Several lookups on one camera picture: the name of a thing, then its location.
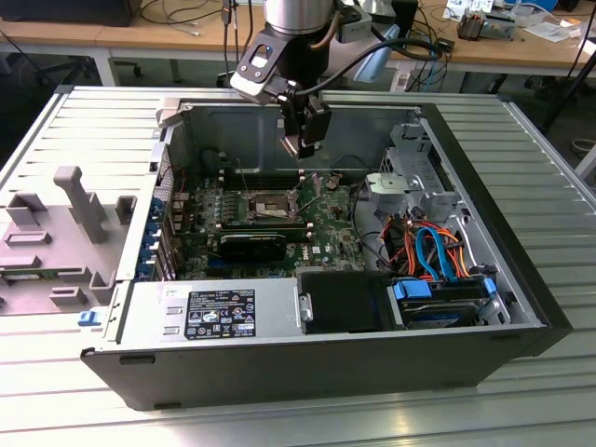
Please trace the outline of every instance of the side panel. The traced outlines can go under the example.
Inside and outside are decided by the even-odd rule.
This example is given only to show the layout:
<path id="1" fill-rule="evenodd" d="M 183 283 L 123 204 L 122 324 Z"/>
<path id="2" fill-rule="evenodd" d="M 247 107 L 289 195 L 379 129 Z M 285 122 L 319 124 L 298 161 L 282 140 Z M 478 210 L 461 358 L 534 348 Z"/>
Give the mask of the side panel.
<path id="1" fill-rule="evenodd" d="M 542 322 L 549 325 L 549 331 L 540 344 L 530 346 L 523 353 L 524 356 L 538 356 L 571 333 L 573 330 L 571 323 L 552 296 L 545 280 L 540 276 L 528 253 L 523 249 L 437 107 L 424 105 L 422 115 L 428 120 L 432 133 L 434 133 L 431 135 L 431 139 L 434 137 L 440 141 L 440 148 L 446 155 L 444 161 L 451 165 L 456 176 L 455 180 L 462 184 L 463 190 L 466 191 L 479 214 L 480 221 L 503 256 L 523 294 L 532 305 L 536 315 Z"/>
<path id="2" fill-rule="evenodd" d="M 221 349 L 84 352 L 135 410 L 475 386 L 543 330 Z"/>

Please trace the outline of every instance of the green circuit board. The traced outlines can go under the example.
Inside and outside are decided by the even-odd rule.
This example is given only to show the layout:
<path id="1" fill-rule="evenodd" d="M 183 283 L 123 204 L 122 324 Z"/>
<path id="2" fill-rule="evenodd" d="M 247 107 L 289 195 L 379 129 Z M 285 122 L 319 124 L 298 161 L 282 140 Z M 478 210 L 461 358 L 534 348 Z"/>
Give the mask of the green circuit board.
<path id="1" fill-rule="evenodd" d="M 325 184 L 328 178 L 327 173 L 320 177 L 319 197 L 312 182 L 305 183 L 299 190 L 297 206 L 310 205 L 290 220 L 295 223 L 295 229 L 287 220 L 278 217 L 264 214 L 249 217 L 249 196 L 282 197 L 287 190 L 225 190 L 213 179 L 198 182 L 178 207 L 183 213 L 176 219 L 176 237 L 181 241 L 184 253 L 184 270 L 179 279 L 290 278 L 307 270 L 363 270 L 361 246 L 348 220 L 349 186 L 328 188 Z M 266 264 L 224 262 L 218 254 L 220 238 L 234 234 L 235 225 L 245 228 L 243 224 L 255 219 L 265 226 L 275 227 L 279 222 L 286 225 L 283 234 L 289 236 L 290 243 L 286 245 L 283 261 Z M 275 229 L 263 231 L 276 233 Z"/>

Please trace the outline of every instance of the desk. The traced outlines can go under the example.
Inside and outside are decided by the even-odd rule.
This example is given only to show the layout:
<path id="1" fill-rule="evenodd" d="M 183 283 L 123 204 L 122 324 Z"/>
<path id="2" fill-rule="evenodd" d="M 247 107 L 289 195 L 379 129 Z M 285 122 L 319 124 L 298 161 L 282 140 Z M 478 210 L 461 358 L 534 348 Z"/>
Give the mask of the desk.
<path id="1" fill-rule="evenodd" d="M 194 0 L 169 0 L 168 9 L 188 7 Z M 457 38 L 456 22 L 438 20 L 445 0 L 425 0 L 423 9 L 428 21 L 440 35 L 455 41 L 449 69 L 463 72 L 485 72 L 517 75 L 566 75 L 576 56 L 576 40 L 557 44 L 518 30 L 513 42 L 481 40 L 468 42 Z M 212 2 L 201 8 L 207 13 L 217 8 Z M 582 1 L 577 14 L 590 13 L 592 3 Z M 163 11 L 157 5 L 146 14 L 156 20 L 164 20 Z M 178 19 L 188 19 L 196 11 L 178 14 Z M 248 7 L 238 9 L 239 40 L 244 43 L 248 26 Z M 254 8 L 254 29 L 264 25 L 263 10 Z M 117 75 L 112 58 L 155 58 L 169 60 L 222 61 L 224 30 L 219 15 L 200 21 L 201 36 L 193 36 L 166 25 L 149 23 L 137 17 L 128 28 L 102 27 L 98 25 L 72 25 L 57 23 L 14 23 L 0 21 L 0 28 L 20 44 L 25 52 L 46 54 L 84 55 L 92 57 L 105 86 L 116 86 Z M 233 36 L 229 37 L 232 48 Z M 0 39 L 0 51 L 14 51 L 4 39 Z M 580 58 L 578 68 L 587 56 Z M 414 64 L 393 54 L 388 66 L 409 73 Z"/>

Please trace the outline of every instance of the paper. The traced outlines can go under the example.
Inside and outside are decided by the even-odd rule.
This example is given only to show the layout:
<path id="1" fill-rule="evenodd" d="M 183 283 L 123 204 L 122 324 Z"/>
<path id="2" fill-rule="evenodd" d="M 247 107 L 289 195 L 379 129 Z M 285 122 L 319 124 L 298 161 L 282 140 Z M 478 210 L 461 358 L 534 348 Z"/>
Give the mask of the paper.
<path id="1" fill-rule="evenodd" d="M 548 23 L 547 21 L 538 23 L 530 28 L 525 28 L 525 31 L 537 35 L 538 37 L 542 37 L 543 39 L 547 39 L 550 42 L 561 42 L 569 37 L 569 32 L 562 26 Z"/>
<path id="2" fill-rule="evenodd" d="M 494 0 L 448 0 L 443 18 L 460 21 L 467 8 L 470 11 L 489 13 L 493 9 L 493 3 Z"/>

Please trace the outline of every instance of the motherboard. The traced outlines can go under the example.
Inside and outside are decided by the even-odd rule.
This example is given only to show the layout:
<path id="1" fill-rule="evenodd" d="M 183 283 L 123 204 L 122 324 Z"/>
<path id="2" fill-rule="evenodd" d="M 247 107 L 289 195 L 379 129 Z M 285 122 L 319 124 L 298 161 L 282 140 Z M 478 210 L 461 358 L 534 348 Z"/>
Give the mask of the motherboard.
<path id="1" fill-rule="evenodd" d="M 179 191 L 172 201 L 178 279 L 364 270 L 349 219 L 355 191 L 337 176 L 235 174 L 184 180 Z"/>

